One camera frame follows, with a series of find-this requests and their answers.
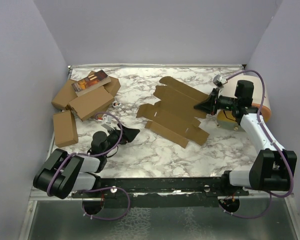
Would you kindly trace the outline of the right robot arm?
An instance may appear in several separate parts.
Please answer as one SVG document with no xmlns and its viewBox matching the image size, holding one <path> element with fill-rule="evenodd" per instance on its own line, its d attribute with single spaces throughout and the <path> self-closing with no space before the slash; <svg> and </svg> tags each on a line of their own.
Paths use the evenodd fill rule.
<svg viewBox="0 0 300 240">
<path fill-rule="evenodd" d="M 293 189 L 293 175 L 297 163 L 294 151 L 286 150 L 269 132 L 259 108 L 253 106 L 254 84 L 248 80 L 238 80 L 234 97 L 223 96 L 221 89 L 226 80 L 220 75 L 213 80 L 215 88 L 209 97 L 196 104 L 194 109 L 215 115 L 217 111 L 230 111 L 235 122 L 247 133 L 257 157 L 250 170 L 225 172 L 225 180 L 219 189 L 230 196 L 238 187 L 258 191 L 286 191 Z"/>
</svg>

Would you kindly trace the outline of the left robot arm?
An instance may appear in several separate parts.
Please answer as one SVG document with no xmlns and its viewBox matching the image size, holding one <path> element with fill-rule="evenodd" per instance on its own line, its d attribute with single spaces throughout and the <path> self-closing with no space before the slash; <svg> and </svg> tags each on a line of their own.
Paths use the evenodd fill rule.
<svg viewBox="0 0 300 240">
<path fill-rule="evenodd" d="M 119 145 L 131 143 L 140 130 L 117 124 L 118 129 L 97 131 L 92 136 L 87 153 L 71 153 L 56 148 L 42 165 L 33 179 L 33 187 L 48 196 L 65 199 L 71 192 L 83 190 L 87 196 L 96 197 L 101 186 L 95 173 L 100 173 L 107 161 L 107 154 Z"/>
</svg>

